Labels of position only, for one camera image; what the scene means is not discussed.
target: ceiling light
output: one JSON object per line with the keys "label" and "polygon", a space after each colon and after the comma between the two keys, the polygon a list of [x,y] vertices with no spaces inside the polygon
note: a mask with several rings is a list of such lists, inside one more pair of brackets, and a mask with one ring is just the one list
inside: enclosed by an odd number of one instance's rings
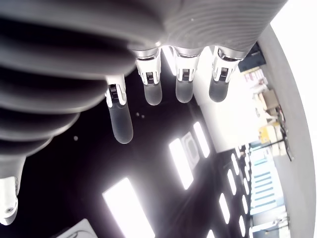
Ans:
{"label": "ceiling light", "polygon": [[126,238],[155,237],[128,178],[104,192],[103,197]]}
{"label": "ceiling light", "polygon": [[228,170],[228,179],[229,179],[232,194],[236,195],[237,187],[236,187],[236,184],[234,182],[234,178],[233,178],[231,169]]}
{"label": "ceiling light", "polygon": [[247,195],[249,195],[249,186],[246,178],[243,179],[244,188],[246,190]]}
{"label": "ceiling light", "polygon": [[249,228],[249,238],[253,238],[253,232],[252,232],[252,228]]}
{"label": "ceiling light", "polygon": [[248,204],[247,204],[246,197],[244,195],[242,195],[242,204],[243,204],[244,213],[248,214]]}
{"label": "ceiling light", "polygon": [[209,230],[208,235],[206,238],[214,238],[212,230]]}
{"label": "ceiling light", "polygon": [[162,46],[163,53],[173,75],[176,75],[175,59],[169,46]]}
{"label": "ceiling light", "polygon": [[250,166],[249,166],[249,163],[247,162],[247,160],[245,160],[246,161],[246,167],[247,167],[247,169],[248,169],[248,171],[250,170]]}
{"label": "ceiling light", "polygon": [[246,173],[247,181],[250,181],[249,171],[246,166],[244,167],[244,172]]}
{"label": "ceiling light", "polygon": [[250,156],[248,154],[246,154],[245,160],[248,161],[248,163],[250,162]]}
{"label": "ceiling light", "polygon": [[220,195],[219,203],[224,217],[224,221],[226,222],[226,224],[228,224],[230,220],[230,213],[223,193]]}
{"label": "ceiling light", "polygon": [[231,154],[231,160],[232,160],[233,168],[234,168],[234,171],[236,172],[236,175],[239,175],[239,166],[238,166],[236,157],[233,153]]}
{"label": "ceiling light", "polygon": [[183,183],[184,189],[187,190],[192,184],[194,178],[180,139],[176,139],[171,142],[169,144],[169,149],[172,153],[173,161]]}
{"label": "ceiling light", "polygon": [[207,144],[203,129],[200,126],[199,122],[196,122],[194,124],[194,130],[195,130],[195,133],[197,135],[197,138],[198,138],[198,141],[199,141],[199,144],[200,144],[200,148],[203,151],[204,157],[207,158],[209,153],[210,153],[210,150],[209,150],[209,147],[208,147],[208,144]]}
{"label": "ceiling light", "polygon": [[241,235],[242,235],[242,237],[244,237],[246,235],[246,227],[244,225],[244,221],[243,221],[242,216],[240,216],[240,219],[239,219],[239,226],[240,226],[240,230],[241,230]]}
{"label": "ceiling light", "polygon": [[237,154],[237,157],[240,158],[241,154],[240,154],[240,150],[238,147],[236,147],[236,154]]}

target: fluorescent light panel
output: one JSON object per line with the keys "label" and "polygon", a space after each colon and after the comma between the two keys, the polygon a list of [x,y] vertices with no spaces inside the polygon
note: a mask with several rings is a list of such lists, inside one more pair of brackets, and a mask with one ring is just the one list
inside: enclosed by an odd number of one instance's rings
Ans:
{"label": "fluorescent light panel", "polygon": [[104,192],[103,197],[126,238],[155,237],[128,178]]}
{"label": "fluorescent light panel", "polygon": [[246,162],[250,162],[250,156],[248,155],[248,154],[246,154],[246,157],[245,157],[245,160],[246,160]]}
{"label": "fluorescent light panel", "polygon": [[246,227],[244,225],[244,221],[243,221],[242,216],[240,216],[240,219],[239,219],[239,226],[240,226],[240,230],[241,230],[241,235],[242,235],[242,237],[244,237],[246,235]]}
{"label": "fluorescent light panel", "polygon": [[219,204],[222,210],[224,221],[226,222],[226,224],[228,224],[230,220],[230,213],[229,213],[228,205],[223,193],[220,195]]}
{"label": "fluorescent light panel", "polygon": [[247,195],[249,195],[249,186],[248,186],[248,182],[246,180],[246,178],[243,179],[243,184],[244,184],[244,188],[246,190]]}
{"label": "fluorescent light panel", "polygon": [[244,167],[244,172],[246,173],[247,181],[250,181],[249,171],[246,166]]}
{"label": "fluorescent light panel", "polygon": [[240,150],[238,147],[236,147],[236,154],[237,154],[237,157],[240,158],[241,154],[240,154]]}
{"label": "fluorescent light panel", "polygon": [[247,169],[248,169],[248,171],[250,170],[250,165],[249,165],[249,163],[247,162],[247,160],[245,160],[245,162],[246,162],[246,167],[247,167]]}
{"label": "fluorescent light panel", "polygon": [[196,122],[194,124],[194,130],[195,130],[195,133],[197,135],[197,138],[198,138],[198,141],[200,144],[200,148],[203,151],[204,157],[207,158],[209,153],[210,153],[210,149],[209,149],[209,146],[207,144],[203,129],[202,129],[199,122]]}
{"label": "fluorescent light panel", "polygon": [[244,195],[242,195],[242,204],[243,204],[244,213],[248,214],[248,204],[247,204],[246,197]]}
{"label": "fluorescent light panel", "polygon": [[231,154],[231,160],[232,160],[233,168],[234,168],[234,171],[236,172],[236,175],[239,175],[239,166],[238,166],[236,157],[233,153]]}
{"label": "fluorescent light panel", "polygon": [[194,178],[180,139],[176,139],[171,142],[169,144],[169,149],[172,153],[173,161],[183,183],[184,189],[187,190],[192,184]]}
{"label": "fluorescent light panel", "polygon": [[233,178],[231,169],[228,170],[228,174],[227,175],[228,175],[228,180],[229,180],[229,184],[230,184],[230,187],[231,187],[232,194],[236,195],[237,187],[236,187],[236,184],[234,182],[234,178]]}
{"label": "fluorescent light panel", "polygon": [[251,227],[249,228],[249,238],[253,238],[253,231]]}
{"label": "fluorescent light panel", "polygon": [[209,230],[208,235],[206,238],[214,238],[212,230]]}
{"label": "fluorescent light panel", "polygon": [[170,70],[172,71],[172,74],[175,76],[176,75],[175,58],[172,54],[172,51],[170,50],[169,46],[162,46],[162,50],[167,60],[167,63],[170,67]]}

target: white plastic part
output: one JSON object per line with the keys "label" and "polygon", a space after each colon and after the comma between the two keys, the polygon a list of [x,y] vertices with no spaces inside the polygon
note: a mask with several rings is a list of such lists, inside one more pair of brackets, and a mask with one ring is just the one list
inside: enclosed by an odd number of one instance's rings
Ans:
{"label": "white plastic part", "polygon": [[201,147],[201,149],[203,151],[204,157],[207,158],[209,153],[210,153],[210,149],[209,149],[207,140],[205,138],[202,126],[200,125],[199,122],[196,122],[194,124],[194,130],[195,130],[196,136],[198,138],[200,147]]}
{"label": "white plastic part", "polygon": [[237,187],[236,187],[236,184],[234,182],[234,178],[233,178],[233,174],[232,174],[231,169],[228,170],[227,176],[228,176],[228,180],[229,180],[229,184],[230,184],[230,187],[231,187],[232,194],[236,195]]}
{"label": "white plastic part", "polygon": [[231,154],[231,161],[233,164],[234,171],[236,172],[236,175],[239,175],[239,166],[238,166],[236,157],[233,153]]}
{"label": "white plastic part", "polygon": [[206,238],[214,238],[212,230],[209,230],[208,235]]}
{"label": "white plastic part", "polygon": [[248,204],[245,195],[242,195],[242,205],[244,209],[244,213],[248,214]]}
{"label": "white plastic part", "polygon": [[81,220],[63,234],[54,238],[98,238],[87,219]]}
{"label": "white plastic part", "polygon": [[142,79],[142,82],[145,85],[148,85],[147,73],[153,74],[154,84],[159,83],[160,76],[160,48],[158,48],[158,54],[149,59],[140,59],[137,58],[135,61],[139,75]]}
{"label": "white plastic part", "polygon": [[229,224],[230,213],[229,213],[228,205],[227,205],[227,202],[226,202],[226,199],[225,199],[223,193],[220,195],[219,204],[220,204],[220,208],[222,210],[224,221],[226,222],[226,224]]}
{"label": "white plastic part", "polygon": [[232,73],[235,71],[236,67],[238,66],[238,63],[242,60],[236,60],[236,61],[227,61],[222,59],[219,56],[218,51],[221,51],[219,47],[215,46],[214,51],[213,51],[213,63],[212,63],[212,77],[213,79],[218,82],[221,74],[222,68],[227,68],[228,69],[228,74],[226,77],[225,82],[228,83],[230,81],[230,76]]}
{"label": "white plastic part", "polygon": [[247,182],[246,178],[243,179],[243,184],[244,184],[244,188],[246,190],[246,194],[249,195],[250,191],[249,191],[249,186],[248,186],[248,182]]}
{"label": "white plastic part", "polygon": [[246,235],[246,226],[244,225],[244,220],[242,216],[240,216],[239,218],[239,226],[241,230],[241,235],[242,237],[244,237]]}
{"label": "white plastic part", "polygon": [[16,179],[7,177],[0,179],[0,223],[8,225],[5,218],[12,216],[18,207],[16,197]]}
{"label": "white plastic part", "polygon": [[169,65],[170,70],[172,71],[172,74],[176,76],[176,67],[175,67],[175,58],[173,56],[172,51],[170,50],[169,46],[162,46],[163,53],[165,55],[165,58],[167,60],[167,63]]}
{"label": "white plastic part", "polygon": [[110,95],[110,90],[109,90],[109,86],[111,84],[115,84],[116,89],[117,89],[117,93],[118,93],[118,98],[119,98],[119,103],[121,105],[125,105],[127,102],[127,95],[125,93],[125,81],[124,81],[124,75],[107,75],[106,76],[106,81],[108,84],[108,89],[105,93],[106,96],[106,101],[107,101],[107,105],[108,107],[112,107],[112,100],[111,100],[111,95]]}
{"label": "white plastic part", "polygon": [[175,55],[175,64],[176,64],[176,78],[178,81],[183,80],[183,70],[189,70],[189,79],[188,81],[191,82],[194,80],[195,72],[197,71],[197,65],[199,62],[199,56],[188,56],[184,57],[182,55],[178,55],[177,52],[174,53]]}
{"label": "white plastic part", "polygon": [[155,237],[128,178],[105,191],[103,197],[124,237]]}
{"label": "white plastic part", "polygon": [[248,170],[248,168],[246,166],[244,167],[244,172],[246,173],[247,181],[250,181],[249,170]]}
{"label": "white plastic part", "polygon": [[184,189],[187,190],[194,181],[194,178],[180,139],[176,139],[171,142],[169,144],[169,149]]}

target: robotic hand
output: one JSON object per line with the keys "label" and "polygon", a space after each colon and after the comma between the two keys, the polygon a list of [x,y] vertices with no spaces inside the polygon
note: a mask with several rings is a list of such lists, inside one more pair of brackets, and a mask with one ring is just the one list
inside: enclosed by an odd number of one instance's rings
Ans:
{"label": "robotic hand", "polygon": [[162,100],[160,46],[174,48],[176,97],[189,102],[202,49],[215,46],[209,95],[287,0],[1,0],[0,223],[17,214],[26,157],[106,96],[114,137],[133,137],[124,75],[135,67],[150,105]]}

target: black ceiling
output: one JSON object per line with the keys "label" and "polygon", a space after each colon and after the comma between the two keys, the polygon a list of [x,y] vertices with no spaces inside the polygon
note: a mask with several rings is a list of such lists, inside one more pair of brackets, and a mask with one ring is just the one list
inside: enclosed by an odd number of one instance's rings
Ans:
{"label": "black ceiling", "polygon": [[[195,99],[187,104],[177,101],[175,77],[164,57],[161,84],[163,100],[153,107],[145,100],[137,71],[126,78],[134,127],[129,144],[114,139],[104,100],[83,112],[77,123],[48,147],[29,157],[17,217],[12,225],[0,227],[0,237],[50,238],[87,218],[99,238],[122,238],[102,193],[124,177],[132,182],[157,238],[205,238],[209,229],[216,238],[241,237],[238,221],[244,215],[241,198],[245,191],[241,177],[234,176],[237,194],[232,196],[227,181],[228,169],[234,171],[232,152],[211,153],[205,159],[200,151],[194,182],[183,190],[169,143],[188,131],[197,141],[193,132],[196,121],[200,121],[210,148],[212,142]],[[231,215],[228,225],[219,206],[222,192]]]}

